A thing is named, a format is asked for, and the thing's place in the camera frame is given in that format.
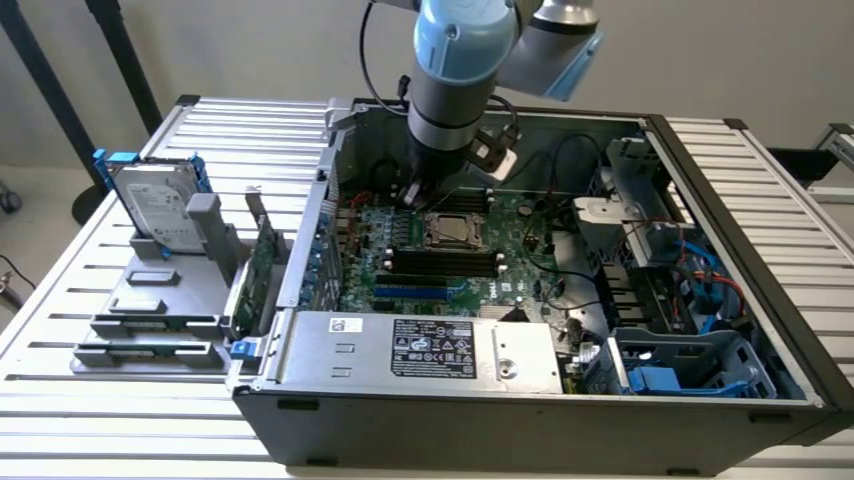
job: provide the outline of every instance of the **blue cable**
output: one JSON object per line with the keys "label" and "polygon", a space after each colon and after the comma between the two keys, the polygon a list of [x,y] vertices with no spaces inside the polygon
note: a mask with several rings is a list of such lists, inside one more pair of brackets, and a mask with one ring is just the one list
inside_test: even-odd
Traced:
{"label": "blue cable", "polygon": [[717,266],[717,257],[715,257],[705,250],[703,250],[697,245],[685,241],[676,241],[673,242],[673,245],[676,245],[677,247],[684,246],[685,250],[689,250],[692,253],[703,257],[708,261],[708,264],[711,265],[711,269],[712,270],[715,269],[715,267]]}
{"label": "blue cable", "polygon": [[711,331],[711,324],[712,323],[715,323],[715,316],[713,315],[708,315],[705,317],[705,323],[703,323],[703,328],[699,331],[700,335],[704,335]]}

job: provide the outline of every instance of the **metal bracket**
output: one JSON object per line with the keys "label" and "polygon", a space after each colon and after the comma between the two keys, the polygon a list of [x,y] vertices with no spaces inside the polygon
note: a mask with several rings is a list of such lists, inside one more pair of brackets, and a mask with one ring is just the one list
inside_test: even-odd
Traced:
{"label": "metal bracket", "polygon": [[357,111],[352,98],[333,97],[322,113],[326,132],[337,132],[356,125]]}

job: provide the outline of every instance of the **black cable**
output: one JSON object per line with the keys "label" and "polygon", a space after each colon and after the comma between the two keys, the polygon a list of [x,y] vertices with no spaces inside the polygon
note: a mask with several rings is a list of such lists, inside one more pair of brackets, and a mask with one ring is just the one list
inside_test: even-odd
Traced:
{"label": "black cable", "polygon": [[[528,233],[531,233],[531,230],[533,229],[533,218],[531,218],[531,221],[528,222],[528,228],[525,228],[524,233],[521,234],[521,239],[524,240],[524,237],[527,237]],[[539,270],[541,270],[543,272],[548,272],[548,273],[555,273],[557,275],[571,275],[579,278],[583,278],[584,280],[587,280],[589,283],[595,284],[596,280],[587,275],[585,273],[581,272],[575,272],[572,270],[559,270],[556,268],[549,268],[544,265],[540,265],[532,258],[531,258],[531,254],[528,253],[527,248],[524,248],[524,245],[521,245],[521,253],[524,254],[524,259],[528,261],[528,263],[531,265],[533,265],[533,267]]]}
{"label": "black cable", "polygon": [[368,65],[364,59],[364,33],[368,27],[368,18],[370,18],[370,10],[373,10],[373,2],[368,1],[366,7],[364,7],[364,16],[361,17],[361,27],[358,29],[358,66],[361,67],[361,76],[364,77],[364,83],[368,86],[368,90],[370,91],[370,95],[373,96],[373,100],[378,103],[380,107],[388,110],[394,115],[400,115],[405,117],[405,112],[400,110],[394,110],[390,108],[385,102],[378,98],[378,93],[376,93],[376,89],[373,88],[373,82],[370,82],[370,75],[368,74]]}
{"label": "black cable", "polygon": [[19,277],[19,279],[21,279],[21,280],[23,280],[23,281],[29,284],[29,286],[30,286],[30,287],[31,287],[31,289],[34,290],[34,289],[36,289],[36,284],[34,284],[34,283],[31,283],[31,280],[29,280],[29,279],[26,278],[26,276],[21,273],[21,271],[17,269],[17,267],[15,267],[15,266],[14,266],[14,264],[11,263],[11,260],[9,260],[9,257],[6,257],[5,255],[0,255],[0,258],[1,258],[2,260],[5,260],[5,263],[7,263],[7,264],[9,264],[9,267],[11,267],[11,270],[14,271],[14,274]]}
{"label": "black cable", "polygon": [[524,164],[521,165],[521,167],[519,167],[516,169],[516,171],[512,173],[512,175],[509,176],[509,178],[507,178],[503,182],[501,182],[501,186],[507,185],[509,182],[512,182],[516,178],[519,178],[519,175],[521,175],[521,172],[524,172],[524,170],[531,166],[531,164],[533,163],[533,160],[536,160],[539,157],[545,157],[545,159],[548,160],[548,154],[545,152],[536,152],[533,155],[531,155],[528,157],[528,161],[524,162]]}
{"label": "black cable", "polygon": [[509,112],[509,116],[512,117],[512,125],[519,128],[519,112],[516,112],[516,107],[512,106],[512,103],[509,103],[509,101],[504,97],[495,94],[489,95],[489,100],[495,100],[504,106],[504,108]]}
{"label": "black cable", "polygon": [[591,135],[587,135],[585,133],[580,133],[580,132],[568,134],[565,137],[560,139],[560,143],[557,144],[557,148],[555,149],[555,154],[551,159],[551,174],[549,174],[548,182],[552,188],[557,188],[557,160],[560,159],[560,152],[563,151],[563,147],[565,146],[565,144],[569,141],[575,140],[576,138],[587,139],[587,141],[593,145],[596,149],[596,166],[601,168],[601,155],[604,150],[601,149],[601,145],[599,145],[599,142],[596,141],[596,139]]}
{"label": "black cable", "polygon": [[589,305],[596,305],[601,303],[601,300],[593,300],[592,302],[587,302],[587,303],[581,303],[580,305],[575,306],[575,307],[561,307],[560,305],[556,305],[552,301],[551,301],[551,293],[555,291],[555,288],[557,287],[557,285],[563,282],[563,279],[557,280],[555,283],[552,283],[551,287],[548,287],[548,290],[545,291],[545,295],[544,295],[544,301],[543,304],[548,305],[551,308],[553,308],[555,310],[563,312],[563,313],[568,313],[572,310],[577,310],[579,308],[584,308],[588,307]]}

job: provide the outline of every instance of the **metal slotted table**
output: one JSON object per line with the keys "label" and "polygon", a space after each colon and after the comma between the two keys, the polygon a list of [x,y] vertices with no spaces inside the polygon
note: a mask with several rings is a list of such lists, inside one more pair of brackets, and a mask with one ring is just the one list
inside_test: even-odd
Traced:
{"label": "metal slotted table", "polygon": [[[326,145],[325,112],[322,103],[201,98],[166,116],[152,151],[172,157],[198,152],[222,198],[225,221],[245,238],[253,236],[241,201],[246,186],[260,187],[273,226],[285,235],[296,233],[313,166]],[[832,222],[824,223],[820,212],[811,210],[808,197],[792,194],[787,174],[768,163],[748,132],[729,130],[717,120],[669,122],[824,346],[854,377],[854,319],[844,313],[854,307],[854,270],[832,270],[831,280],[821,276],[827,265],[849,266],[833,249],[839,239]],[[789,235],[761,235],[779,222],[793,222]],[[0,336],[0,477],[508,478],[285,468],[266,457],[221,376],[74,375],[72,348],[120,280],[132,256],[130,233],[110,194]],[[792,252],[795,238],[796,244],[813,247]],[[791,255],[804,258],[803,265],[777,265],[780,257]],[[771,448],[717,478],[854,478],[854,430],[813,447]]]}

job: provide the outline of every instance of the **robotic arm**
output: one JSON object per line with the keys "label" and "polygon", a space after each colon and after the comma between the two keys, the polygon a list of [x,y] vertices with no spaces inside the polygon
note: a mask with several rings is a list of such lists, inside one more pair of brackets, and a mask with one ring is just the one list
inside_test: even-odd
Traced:
{"label": "robotic arm", "polygon": [[601,40],[592,0],[381,0],[418,12],[406,124],[421,204],[463,166],[493,184],[515,164],[517,126],[480,130],[496,85],[568,100]]}

